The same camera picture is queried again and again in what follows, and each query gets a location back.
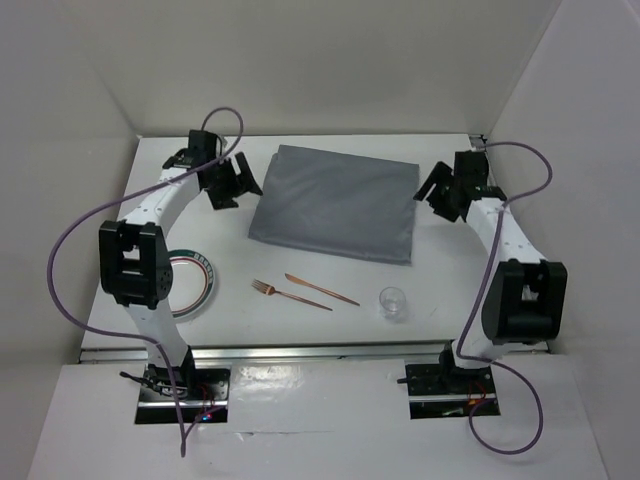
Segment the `grey cloth placemat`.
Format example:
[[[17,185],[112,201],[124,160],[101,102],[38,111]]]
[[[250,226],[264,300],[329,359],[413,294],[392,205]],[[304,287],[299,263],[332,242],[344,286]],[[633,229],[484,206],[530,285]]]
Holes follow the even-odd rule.
[[[406,266],[419,167],[282,145],[272,156],[249,238],[274,246]]]

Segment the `clear glass cup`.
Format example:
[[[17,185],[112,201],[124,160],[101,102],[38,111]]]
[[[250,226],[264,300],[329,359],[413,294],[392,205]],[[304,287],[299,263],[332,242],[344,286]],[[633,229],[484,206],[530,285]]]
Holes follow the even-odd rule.
[[[392,322],[400,322],[405,318],[407,300],[404,292],[393,286],[383,289],[379,294],[380,315]]]

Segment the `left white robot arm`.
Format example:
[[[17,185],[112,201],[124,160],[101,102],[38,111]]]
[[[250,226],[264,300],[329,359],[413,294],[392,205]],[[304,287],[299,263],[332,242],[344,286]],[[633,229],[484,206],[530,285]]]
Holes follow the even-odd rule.
[[[173,270],[165,237],[185,208],[206,192],[215,210],[236,208],[246,193],[261,195],[244,153],[223,153],[226,142],[204,130],[163,165],[156,189],[129,214],[99,229],[100,279],[144,338],[150,381],[176,399],[196,390],[190,346],[180,335],[168,296]]]

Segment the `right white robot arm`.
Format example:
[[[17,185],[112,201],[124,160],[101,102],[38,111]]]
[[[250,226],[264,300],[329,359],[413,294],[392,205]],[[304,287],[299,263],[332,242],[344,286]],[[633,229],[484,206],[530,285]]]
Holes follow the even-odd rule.
[[[414,196],[436,215],[462,220],[488,253],[469,318],[439,355],[436,379],[448,392],[482,379],[516,347],[556,339],[561,328],[568,271],[533,246],[512,215],[512,199],[488,179],[487,156],[462,151],[453,165],[437,163]]]

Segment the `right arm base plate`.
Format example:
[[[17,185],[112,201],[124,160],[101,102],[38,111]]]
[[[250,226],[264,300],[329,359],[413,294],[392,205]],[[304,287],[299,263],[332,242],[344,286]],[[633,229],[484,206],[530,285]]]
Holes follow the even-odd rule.
[[[396,380],[406,388],[412,420],[500,416],[491,369],[486,367],[462,377],[447,377],[436,363],[406,364]]]

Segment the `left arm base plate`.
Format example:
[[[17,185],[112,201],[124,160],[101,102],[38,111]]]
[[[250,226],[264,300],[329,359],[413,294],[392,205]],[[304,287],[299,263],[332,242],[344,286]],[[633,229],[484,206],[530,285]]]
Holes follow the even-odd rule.
[[[134,420],[136,425],[178,423],[172,391],[167,381],[153,380],[148,370],[142,375],[131,376],[131,379],[140,386]],[[230,368],[203,368],[196,371],[195,385],[191,389],[178,385],[184,423],[226,423],[230,380]]]

